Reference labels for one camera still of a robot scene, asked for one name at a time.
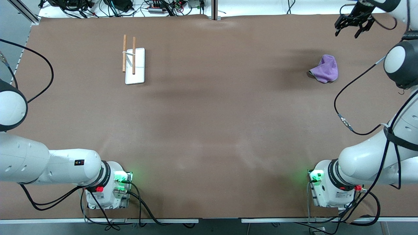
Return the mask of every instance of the purple cloth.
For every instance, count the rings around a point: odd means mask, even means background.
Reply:
[[[323,55],[319,65],[309,70],[309,73],[322,83],[335,81],[338,78],[337,61],[333,56]]]

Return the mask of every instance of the white plastic holder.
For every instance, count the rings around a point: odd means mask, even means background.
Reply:
[[[145,82],[145,48],[137,48],[135,50],[135,74],[132,74],[132,56],[133,50],[124,51],[126,54],[126,72],[125,84],[140,84]]]

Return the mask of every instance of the wooden stick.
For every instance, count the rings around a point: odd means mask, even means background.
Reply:
[[[123,58],[122,58],[122,72],[126,72],[126,34],[123,35]]]
[[[135,74],[135,54],[136,54],[136,37],[133,37],[132,42],[132,74]]]

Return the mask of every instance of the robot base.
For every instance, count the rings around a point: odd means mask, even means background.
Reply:
[[[328,176],[328,165],[331,160],[320,161],[313,171],[309,173],[310,180],[320,179],[312,183],[312,197],[315,206],[337,207],[339,211],[345,210],[354,198],[354,190],[344,191],[335,187]]]
[[[122,166],[114,161],[107,162],[110,166],[110,179],[106,186],[103,187],[102,192],[93,192],[90,193],[86,190],[86,197],[87,197],[87,206],[90,209],[99,209],[96,201],[92,197],[94,195],[95,199],[98,201],[100,206],[103,209],[119,209],[119,208],[127,208],[129,202],[129,194],[126,192],[117,192],[116,189],[124,188],[126,191],[130,190],[130,184],[124,184],[116,180],[115,172],[123,171]],[[126,173],[126,179],[124,181],[131,182],[132,181],[132,173]]]

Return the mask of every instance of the brown table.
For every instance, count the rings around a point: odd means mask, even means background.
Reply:
[[[387,15],[378,15],[385,25]],[[404,30],[378,25],[334,36],[336,15],[208,20],[42,19],[27,46],[53,64],[50,89],[29,104],[10,133],[50,149],[87,148],[134,172],[158,218],[305,217],[306,171],[367,137],[352,134],[333,109],[337,92],[383,57]],[[124,84],[122,38],[146,49],[146,81]],[[336,57],[339,78],[308,78],[321,56]],[[16,74],[27,97],[49,80],[47,65],[25,52]],[[407,99],[378,65],[340,97],[358,132],[388,121]],[[38,202],[72,185],[28,186]],[[0,183],[1,219],[77,218],[77,194],[34,210],[16,183]],[[374,189],[382,216],[418,216],[417,186]],[[367,205],[373,210],[373,201]],[[316,210],[328,215],[335,210]],[[110,217],[138,217],[135,205]]]

